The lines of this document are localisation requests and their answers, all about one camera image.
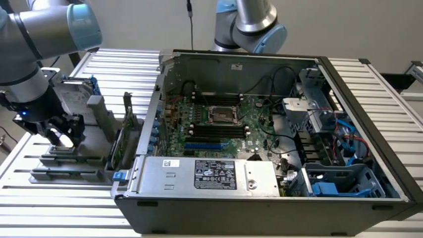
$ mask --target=power supply label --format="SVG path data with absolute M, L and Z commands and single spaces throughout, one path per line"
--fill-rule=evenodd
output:
M 193 186 L 236 190 L 234 161 L 196 160 Z

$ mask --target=metal panel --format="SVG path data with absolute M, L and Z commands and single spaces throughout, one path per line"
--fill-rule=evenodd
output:
M 89 77 L 94 72 L 98 81 L 114 81 L 116 88 L 101 88 L 106 92 L 106 105 L 122 105 L 121 92 L 126 89 L 125 83 L 149 83 L 153 85 L 154 74 L 145 75 L 140 72 L 126 74 L 117 70 L 121 67 L 142 68 L 148 63 L 157 64 L 158 52 L 100 49 L 97 53 L 88 53 L 77 66 L 73 75 Z M 358 66 L 356 59 L 330 59 L 336 66 Z M 134 92 L 132 101 L 137 106 L 149 103 L 150 90 L 146 88 Z M 366 93 L 374 101 L 380 94 Z M 412 122 L 404 114 L 369 113 L 370 119 L 388 121 L 393 118 L 397 122 Z M 385 138 L 421 138 L 421 133 L 381 132 Z M 53 185 L 30 184 L 28 170 L 38 163 L 37 156 L 45 152 L 48 141 L 40 136 L 25 134 L 16 148 L 0 166 L 0 237 L 105 237 L 134 238 L 140 237 L 130 229 L 126 220 L 117 209 L 114 202 L 108 199 L 109 186 L 96 185 Z M 410 174 L 416 179 L 423 177 L 423 157 L 420 154 L 397 153 Z M 423 180 L 416 181 L 423 188 Z M 416 214 L 405 221 L 386 221 L 374 225 L 356 238 L 420 238 L 423 227 L 423 214 Z
M 364 111 L 368 113 L 369 119 L 374 123 L 384 139 L 386 140 L 393 152 L 402 162 L 410 176 L 416 180 L 420 188 L 423 188 L 423 130 L 421 118 L 412 110 L 404 99 L 388 85 L 380 74 L 370 65 L 362 64 L 365 71 L 356 72 L 356 62 L 348 65 L 344 61 L 332 59 L 333 65 L 342 65 L 338 67 L 338 73 L 361 103 Z M 368 82 L 377 82 L 368 84 L 365 90 L 357 90 L 356 85 L 364 85 L 362 79 Z M 420 228 L 413 227 L 421 225 L 421 215 L 413 216 L 412 222 L 382 222 L 370 228 L 370 231 L 409 231 L 423 232 Z

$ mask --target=cable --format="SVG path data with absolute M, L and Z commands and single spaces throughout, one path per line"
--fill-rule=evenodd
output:
M 366 141 L 362 138 L 358 138 L 356 135 L 353 136 L 353 140 L 360 141 L 364 144 L 365 147 L 365 157 L 368 157 L 369 149 L 368 149 L 368 144 Z
M 8 14 L 13 14 L 14 11 L 12 9 L 10 3 L 8 0 L 0 0 L 0 7 L 5 10 Z
M 253 110 L 253 108 L 249 109 L 249 110 L 245 112 L 245 114 L 244 114 L 237 120 L 241 120 L 241 119 L 248 115 L 248 113 L 249 113 L 252 110 Z
M 180 94 L 178 95 L 184 95 L 184 88 L 185 88 L 185 85 L 186 83 L 192 83 L 193 85 L 196 85 L 196 82 L 193 80 L 185 80 L 184 83 L 182 83 L 182 86 L 180 88 Z
M 192 30 L 192 17 L 189 17 L 190 23 L 190 50 L 193 51 L 193 30 Z
M 270 105 L 268 105 L 266 107 L 264 107 L 264 108 L 262 108 L 262 110 L 261 110 L 261 112 L 260 112 L 260 114 L 258 114 L 258 117 L 257 117 L 257 118 L 260 118 L 260 116 L 262 115 L 264 109 L 265 109 L 265 108 L 268 108 Z M 273 133 L 269 133 L 269 132 L 264 131 L 264 129 L 262 129 L 262 127 L 261 127 L 261 126 L 258 126 L 258 128 L 260 128 L 260 130 L 261 130 L 261 131 L 262 131 L 266 135 L 272 135 L 272 136 L 281 136 L 281 137 L 289 138 L 289 139 L 294 142 L 294 139 L 293 139 L 290 136 L 288 136 L 288 135 L 281 135 L 281 134 L 273 134 Z
M 225 121 L 228 121 L 228 122 L 233 122 L 232 120 L 229 120 L 229 119 L 226 119 L 226 118 L 221 118 L 221 117 L 217 116 L 214 113 L 210 113 L 210 112 L 209 112 L 209 114 L 213 115 L 214 117 L 220 118 L 221 120 L 225 120 Z
M 190 23 L 190 50 L 193 51 L 193 27 L 192 27 L 192 5 L 190 0 L 186 0 L 186 11 Z
M 34 4 L 36 1 L 37 1 L 37 0 L 33 0 L 32 4 L 29 5 L 29 0 L 26 0 L 26 4 L 28 4 L 28 6 L 29 6 L 29 10 L 30 10 L 30 11 L 32 11 L 32 7 L 33 7 L 33 4 Z
M 281 70 L 281 69 L 289 69 L 290 72 L 292 72 L 292 76 L 293 76 L 293 78 L 292 78 L 292 87 L 294 86 L 294 83 L 296 83 L 297 81 L 300 81 L 298 76 L 297 76 L 297 74 L 294 73 L 293 68 L 289 67 L 289 66 L 280 66 L 280 67 L 274 70 L 274 72 L 273 72 L 273 74 L 272 74 L 272 92 L 270 92 L 270 93 L 274 93 L 274 77 L 276 77 L 276 74 L 277 74 L 278 70 Z
M 54 66 L 54 64 L 57 63 L 58 58 L 60 58 L 60 56 L 56 57 L 53 63 L 50 64 L 50 66 L 48 66 L 49 68 Z
M 297 149 L 294 149 L 294 150 L 289 150 L 289 151 L 282 152 L 282 153 L 274 152 L 274 151 L 272 150 L 272 148 L 273 148 L 273 144 L 274 144 L 274 142 L 276 142 L 277 140 L 278 140 L 278 139 L 276 139 L 276 140 L 272 141 L 270 146 L 269 146 L 269 149 L 268 149 L 273 154 L 276 154 L 276 155 L 284 155 L 284 154 L 286 154 L 286 153 L 289 153 L 289 152 L 297 151 Z
M 254 84 L 245 92 L 242 92 L 242 94 L 249 93 L 249 92 L 257 87 L 257 85 L 260 84 L 260 82 L 262 81 L 262 79 L 265 79 L 265 78 L 268 78 L 269 80 L 272 79 L 270 77 L 268 77 L 266 75 L 264 75 L 264 76 L 258 79 L 258 81 L 256 82 L 256 84 Z
M 4 132 L 6 133 L 6 135 L 10 137 L 10 139 L 14 141 L 14 143 L 17 144 L 17 140 L 10 136 L 10 134 L 8 133 L 6 129 L 0 126 L 0 128 L 4 130 Z

